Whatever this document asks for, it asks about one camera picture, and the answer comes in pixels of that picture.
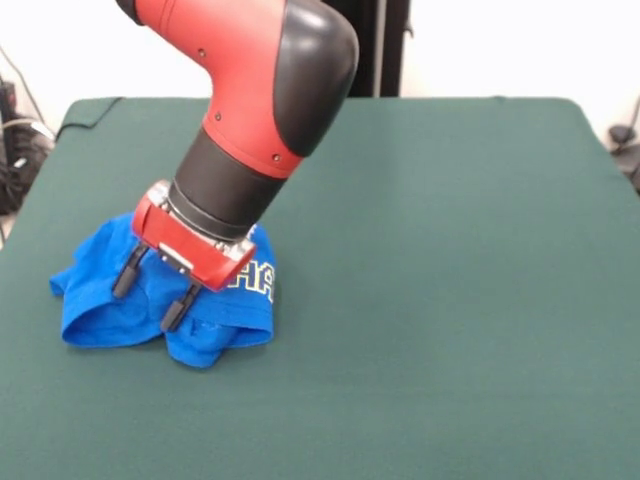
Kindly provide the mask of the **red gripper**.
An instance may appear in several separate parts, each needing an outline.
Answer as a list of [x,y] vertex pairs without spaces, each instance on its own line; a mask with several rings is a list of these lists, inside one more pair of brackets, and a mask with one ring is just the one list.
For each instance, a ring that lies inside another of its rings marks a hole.
[[248,238],[214,240],[187,226],[168,202],[169,187],[168,181],[160,180],[142,196],[132,220],[133,233],[142,243],[131,251],[112,286],[115,298],[128,294],[149,248],[198,282],[191,282],[184,295],[171,303],[160,324],[164,333],[179,328],[202,288],[200,284],[213,291],[224,289],[256,252],[256,245]]

